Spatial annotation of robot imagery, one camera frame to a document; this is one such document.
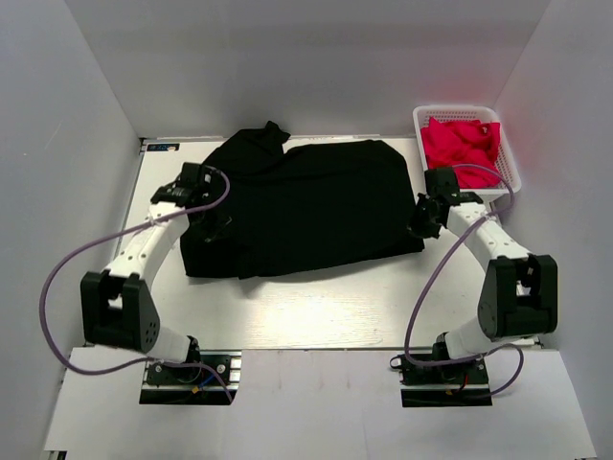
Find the black t shirt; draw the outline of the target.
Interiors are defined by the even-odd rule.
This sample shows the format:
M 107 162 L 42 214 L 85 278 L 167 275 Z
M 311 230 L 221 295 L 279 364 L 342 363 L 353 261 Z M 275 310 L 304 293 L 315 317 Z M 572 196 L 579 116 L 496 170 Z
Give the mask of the black t shirt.
M 203 162 L 215 207 L 233 221 L 223 240 L 180 239 L 191 278 L 282 276 L 419 253 L 407 225 L 416 202 L 403 156 L 381 140 L 285 149 L 287 132 L 269 122 L 238 131 Z

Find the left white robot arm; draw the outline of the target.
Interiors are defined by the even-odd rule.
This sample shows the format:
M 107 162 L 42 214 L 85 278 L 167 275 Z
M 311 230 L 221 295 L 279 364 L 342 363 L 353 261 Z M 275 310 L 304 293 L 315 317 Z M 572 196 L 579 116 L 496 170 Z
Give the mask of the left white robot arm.
M 88 272 L 80 282 L 85 339 L 91 343 L 138 352 L 170 363 L 180 381 L 196 380 L 202 358 L 190 351 L 192 340 L 162 325 L 150 286 L 174 244 L 189 228 L 188 215 L 215 208 L 229 194 L 227 180 L 215 199 L 205 187 L 168 184 L 151 198 L 144 222 L 101 272 Z

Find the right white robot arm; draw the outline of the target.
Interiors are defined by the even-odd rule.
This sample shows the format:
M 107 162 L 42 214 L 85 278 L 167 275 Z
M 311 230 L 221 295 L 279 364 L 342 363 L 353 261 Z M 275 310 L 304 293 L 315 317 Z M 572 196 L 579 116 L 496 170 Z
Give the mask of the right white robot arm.
M 467 248 L 485 278 L 475 315 L 443 333 L 429 360 L 406 358 L 432 367 L 443 381 L 463 375 L 467 363 L 510 346 L 521 338 L 554 332 L 558 324 L 558 267 L 550 255 L 537 255 L 515 241 L 474 192 L 463 192 L 456 172 L 444 167 L 425 172 L 425 193 L 418 199 L 410 228 L 421 238 L 436 238 L 441 229 L 456 236 L 422 289 L 407 328 L 412 330 L 429 290 L 460 248 Z

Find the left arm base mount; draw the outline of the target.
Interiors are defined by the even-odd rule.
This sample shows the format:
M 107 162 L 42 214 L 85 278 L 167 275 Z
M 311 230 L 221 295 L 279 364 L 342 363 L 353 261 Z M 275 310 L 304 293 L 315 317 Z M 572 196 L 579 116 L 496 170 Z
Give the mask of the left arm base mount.
M 216 371 L 234 398 L 240 381 L 241 352 L 202 352 L 200 359 Z M 230 403 L 225 390 L 209 370 L 178 369 L 160 363 L 148 364 L 145 368 L 141 405 L 218 406 Z

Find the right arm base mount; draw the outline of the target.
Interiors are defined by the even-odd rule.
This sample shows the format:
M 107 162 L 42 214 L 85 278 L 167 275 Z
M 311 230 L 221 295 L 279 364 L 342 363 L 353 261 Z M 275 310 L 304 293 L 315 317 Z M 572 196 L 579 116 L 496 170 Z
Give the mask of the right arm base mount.
M 396 355 L 390 359 L 390 368 L 400 376 L 403 408 L 492 406 L 488 372 L 481 361 L 423 367 Z

